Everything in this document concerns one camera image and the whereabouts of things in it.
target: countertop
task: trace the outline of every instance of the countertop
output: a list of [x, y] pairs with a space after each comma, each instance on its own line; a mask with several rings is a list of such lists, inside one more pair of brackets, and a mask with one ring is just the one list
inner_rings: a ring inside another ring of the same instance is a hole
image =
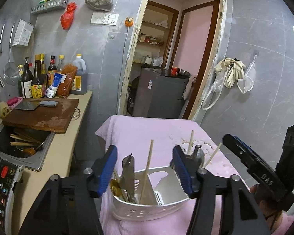
[[13, 235], [18, 234], [27, 212], [49, 177], [53, 174], [58, 174], [60, 177], [68, 177], [77, 135], [92, 94], [92, 91], [87, 91], [86, 94], [81, 96], [69, 95], [68, 98], [79, 99], [80, 117], [70, 122], [65, 134], [55, 134], [41, 171], [24, 170], [23, 183], [18, 184], [17, 195], [14, 199], [12, 216]]

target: kitchen sink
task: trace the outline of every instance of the kitchen sink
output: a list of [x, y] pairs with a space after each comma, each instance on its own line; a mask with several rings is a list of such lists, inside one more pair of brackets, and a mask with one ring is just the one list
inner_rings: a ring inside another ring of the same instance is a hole
[[11, 162], [11, 163], [24, 163], [26, 168], [40, 171], [47, 151], [51, 145], [52, 139], [55, 135], [54, 132], [45, 132], [32, 129], [24, 129], [34, 135], [34, 137], [43, 142], [42, 147], [40, 147], [36, 153], [30, 156], [28, 153], [23, 152], [23, 146], [11, 146], [10, 142], [17, 141], [10, 138], [10, 134], [13, 133], [14, 127], [0, 125], [0, 157]]

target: cleaver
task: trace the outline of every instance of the cleaver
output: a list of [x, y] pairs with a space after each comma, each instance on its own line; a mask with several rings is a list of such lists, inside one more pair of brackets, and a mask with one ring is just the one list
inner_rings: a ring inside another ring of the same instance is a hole
[[33, 101], [22, 101], [18, 104], [14, 109], [16, 110], [35, 110], [38, 106], [44, 107], [55, 107], [57, 106], [57, 101], [45, 100], [41, 102], [33, 102]]

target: light switch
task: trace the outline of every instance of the light switch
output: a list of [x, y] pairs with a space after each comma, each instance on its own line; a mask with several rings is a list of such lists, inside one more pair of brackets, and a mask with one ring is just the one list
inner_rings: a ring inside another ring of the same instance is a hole
[[118, 18], [119, 18], [119, 14], [107, 13], [103, 24], [110, 25], [110, 26], [116, 26]]
[[105, 12], [94, 12], [92, 15], [92, 19], [90, 20], [91, 24], [98, 24], [98, 25], [103, 25], [106, 17]]

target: control panel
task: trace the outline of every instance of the control panel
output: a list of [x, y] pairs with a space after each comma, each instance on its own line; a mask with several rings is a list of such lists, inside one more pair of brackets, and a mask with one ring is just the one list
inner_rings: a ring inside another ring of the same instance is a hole
[[19, 166], [0, 159], [0, 227], [6, 234], [9, 234], [14, 193], [13, 187], [16, 181], [20, 180], [23, 171]]

